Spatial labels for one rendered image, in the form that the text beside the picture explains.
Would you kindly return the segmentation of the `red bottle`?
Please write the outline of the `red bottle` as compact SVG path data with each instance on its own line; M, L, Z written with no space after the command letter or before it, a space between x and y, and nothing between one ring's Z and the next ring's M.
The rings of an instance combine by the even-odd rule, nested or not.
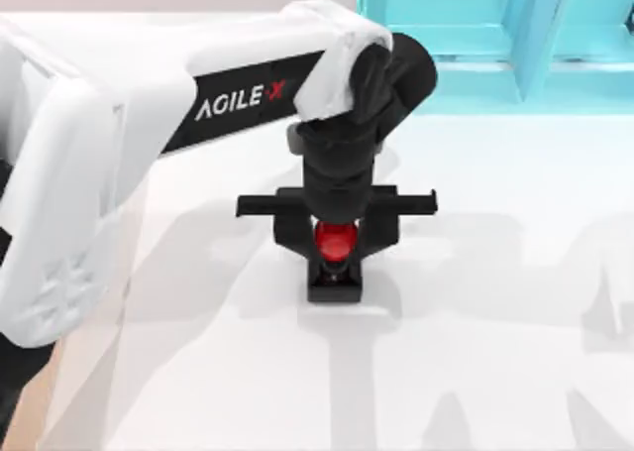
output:
M350 268L351 254L358 242L357 224L318 221L314 227L314 241L321 258L320 280L340 282Z

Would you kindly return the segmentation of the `light blue rack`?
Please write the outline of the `light blue rack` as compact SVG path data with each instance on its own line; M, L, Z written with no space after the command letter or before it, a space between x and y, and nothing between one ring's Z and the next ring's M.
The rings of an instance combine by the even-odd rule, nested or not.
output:
M634 115L634 0L357 0L421 42L437 114Z

